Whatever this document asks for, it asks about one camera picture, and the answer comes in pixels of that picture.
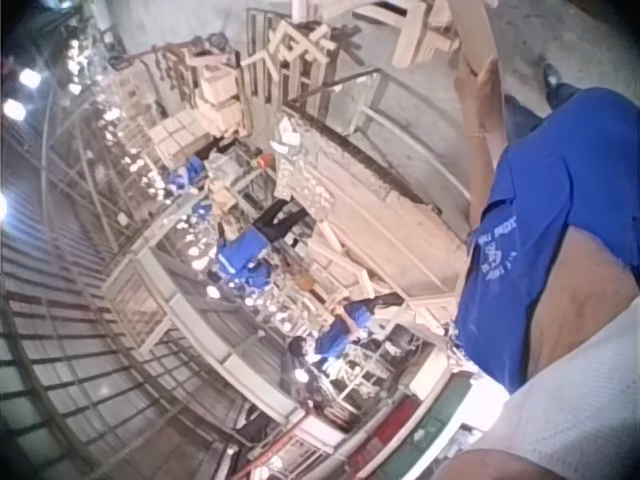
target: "concrete floor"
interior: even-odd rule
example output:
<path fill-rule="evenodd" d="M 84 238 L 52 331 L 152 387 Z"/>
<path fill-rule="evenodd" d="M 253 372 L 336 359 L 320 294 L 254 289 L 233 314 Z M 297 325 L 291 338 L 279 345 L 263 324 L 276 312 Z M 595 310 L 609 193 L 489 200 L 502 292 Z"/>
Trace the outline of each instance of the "concrete floor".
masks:
<path fill-rule="evenodd" d="M 260 7 L 286 12 L 290 8 L 288 3 L 252 0 L 104 1 L 131 53 L 146 50 L 153 44 L 184 41 L 195 35 L 224 30 L 232 45 L 245 54 L 245 9 Z M 605 86 L 636 102 L 640 100 L 640 52 L 615 22 L 600 20 L 604 17 L 595 20 L 563 0 L 500 0 L 498 8 L 490 11 L 490 17 L 505 90 L 539 114 L 548 113 L 539 76 L 545 59 L 555 63 L 565 80 L 577 86 Z M 360 46 L 357 55 L 362 64 L 386 70 L 393 80 L 379 108 L 422 139 L 433 157 L 466 184 L 460 111 L 452 87 L 455 59 L 436 54 L 427 64 L 395 69 L 390 59 L 397 31 L 354 20 L 350 14 L 337 17 L 331 23 L 360 28 L 353 40 Z M 336 78 L 361 71 L 365 68 L 363 65 L 341 54 Z M 345 111 L 353 101 L 355 98 L 347 99 Z M 376 148 L 381 147 L 379 159 L 385 156 L 384 160 L 393 164 L 418 195 L 439 205 L 452 228 L 465 235 L 468 204 L 464 198 L 454 192 L 420 154 L 389 131 L 374 125 L 368 137 L 375 139 Z M 362 145 L 368 143 L 357 135 L 353 140 Z"/>

